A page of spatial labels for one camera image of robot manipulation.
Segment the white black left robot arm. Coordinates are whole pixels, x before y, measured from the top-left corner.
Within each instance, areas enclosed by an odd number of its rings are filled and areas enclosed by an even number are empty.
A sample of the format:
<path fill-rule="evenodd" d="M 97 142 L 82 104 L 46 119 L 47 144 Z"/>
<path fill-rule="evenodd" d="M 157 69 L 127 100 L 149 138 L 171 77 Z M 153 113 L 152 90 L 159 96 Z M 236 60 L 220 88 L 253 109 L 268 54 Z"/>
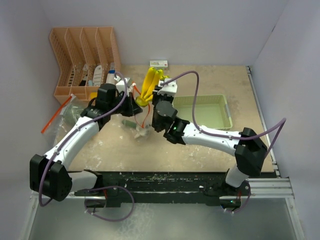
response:
<path fill-rule="evenodd" d="M 72 161 L 86 143 L 108 123 L 112 115 L 133 117 L 142 112 L 135 103 L 135 84 L 102 84 L 75 125 L 52 149 L 35 154 L 29 162 L 29 186 L 40 196 L 63 201 L 70 192 L 86 190 L 91 196 L 103 191 L 102 176 L 92 170 L 68 172 Z"/>

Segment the yellow banana bunch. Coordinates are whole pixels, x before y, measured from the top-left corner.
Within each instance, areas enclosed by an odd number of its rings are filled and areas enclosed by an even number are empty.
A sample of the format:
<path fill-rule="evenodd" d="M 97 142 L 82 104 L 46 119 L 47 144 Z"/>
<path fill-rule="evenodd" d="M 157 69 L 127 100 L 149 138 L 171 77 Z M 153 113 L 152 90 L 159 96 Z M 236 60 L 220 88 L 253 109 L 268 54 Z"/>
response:
<path fill-rule="evenodd" d="M 141 93 L 135 100 L 140 107 L 146 107 L 153 100 L 153 91 L 164 77 L 163 69 L 156 69 L 155 67 L 148 69 L 142 83 Z"/>

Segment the clear zip bag orange zipper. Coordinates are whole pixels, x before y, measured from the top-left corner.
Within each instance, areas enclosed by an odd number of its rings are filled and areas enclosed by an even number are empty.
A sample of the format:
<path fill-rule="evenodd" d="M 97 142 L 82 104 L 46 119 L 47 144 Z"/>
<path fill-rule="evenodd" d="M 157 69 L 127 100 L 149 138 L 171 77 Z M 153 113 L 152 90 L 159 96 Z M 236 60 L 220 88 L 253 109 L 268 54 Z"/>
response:
<path fill-rule="evenodd" d="M 58 143 L 75 125 L 69 125 L 65 122 L 63 112 L 68 105 L 81 105 L 86 107 L 86 104 L 74 94 L 71 94 L 65 102 L 59 107 L 56 113 L 52 116 L 49 122 L 41 130 L 41 134 L 47 140 L 50 146 Z"/>

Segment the white garlic bulb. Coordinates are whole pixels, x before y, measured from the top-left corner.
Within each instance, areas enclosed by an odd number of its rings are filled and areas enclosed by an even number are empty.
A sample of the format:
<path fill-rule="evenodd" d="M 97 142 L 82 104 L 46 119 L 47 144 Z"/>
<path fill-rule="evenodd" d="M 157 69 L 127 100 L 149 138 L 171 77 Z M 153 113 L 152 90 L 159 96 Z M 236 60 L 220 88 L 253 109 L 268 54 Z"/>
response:
<path fill-rule="evenodd" d="M 135 139 L 146 138 L 150 134 L 150 127 L 148 125 L 146 127 L 137 126 L 135 130 L 136 130 L 136 134 L 134 136 Z"/>

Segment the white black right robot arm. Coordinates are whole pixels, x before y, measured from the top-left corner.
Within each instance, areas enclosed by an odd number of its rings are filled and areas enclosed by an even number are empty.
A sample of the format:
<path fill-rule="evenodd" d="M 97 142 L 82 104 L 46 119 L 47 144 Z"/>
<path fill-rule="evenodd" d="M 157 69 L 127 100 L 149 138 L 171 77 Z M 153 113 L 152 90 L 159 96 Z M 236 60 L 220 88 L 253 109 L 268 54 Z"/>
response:
<path fill-rule="evenodd" d="M 254 130 L 245 127 L 240 132 L 227 132 L 204 125 L 197 127 L 178 117 L 173 100 L 166 93 L 153 94 L 151 126 L 158 133 L 164 131 L 163 137 L 172 144 L 203 146 L 234 156 L 236 164 L 227 171 L 222 183 L 226 195 L 235 195 L 247 178 L 261 175 L 267 146 Z"/>

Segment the green netted melon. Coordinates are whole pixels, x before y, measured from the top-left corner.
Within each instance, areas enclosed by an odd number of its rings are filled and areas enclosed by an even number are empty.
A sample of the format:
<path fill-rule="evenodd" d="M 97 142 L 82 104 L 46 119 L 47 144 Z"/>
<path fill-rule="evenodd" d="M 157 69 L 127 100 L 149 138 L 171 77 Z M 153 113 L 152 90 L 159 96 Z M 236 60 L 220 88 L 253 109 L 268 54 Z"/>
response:
<path fill-rule="evenodd" d="M 68 125 L 74 125 L 81 116 L 84 107 L 82 105 L 68 105 L 64 108 L 63 117 Z"/>

